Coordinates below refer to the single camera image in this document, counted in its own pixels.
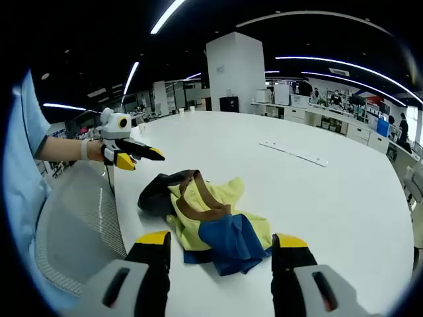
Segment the person's left hand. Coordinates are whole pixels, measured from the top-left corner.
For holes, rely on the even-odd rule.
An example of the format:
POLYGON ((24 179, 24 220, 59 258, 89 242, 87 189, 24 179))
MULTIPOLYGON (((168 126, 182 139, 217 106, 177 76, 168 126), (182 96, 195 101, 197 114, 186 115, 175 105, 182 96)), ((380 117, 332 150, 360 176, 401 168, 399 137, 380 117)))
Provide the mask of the person's left hand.
POLYGON ((87 143, 87 156, 90 160, 103 162, 104 155, 102 154, 103 143, 99 140, 89 141, 87 143))

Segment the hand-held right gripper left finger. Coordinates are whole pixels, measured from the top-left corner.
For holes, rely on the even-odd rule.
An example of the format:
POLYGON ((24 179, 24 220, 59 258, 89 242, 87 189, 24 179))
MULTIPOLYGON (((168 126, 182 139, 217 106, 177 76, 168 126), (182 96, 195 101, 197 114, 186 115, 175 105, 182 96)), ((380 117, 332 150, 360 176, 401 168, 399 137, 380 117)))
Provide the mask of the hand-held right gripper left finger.
POLYGON ((164 316, 170 290, 171 233, 140 236, 123 260, 92 276, 60 316, 164 316))

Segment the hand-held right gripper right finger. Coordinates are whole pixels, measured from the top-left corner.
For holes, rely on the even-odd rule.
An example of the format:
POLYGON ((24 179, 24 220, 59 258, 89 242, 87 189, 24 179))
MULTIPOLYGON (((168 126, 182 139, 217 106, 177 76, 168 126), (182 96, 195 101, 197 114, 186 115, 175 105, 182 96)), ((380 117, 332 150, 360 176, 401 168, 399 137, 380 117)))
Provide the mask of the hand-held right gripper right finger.
POLYGON ((317 263, 295 236, 272 237, 272 302, 276 316, 370 316, 355 288, 328 265, 317 263))

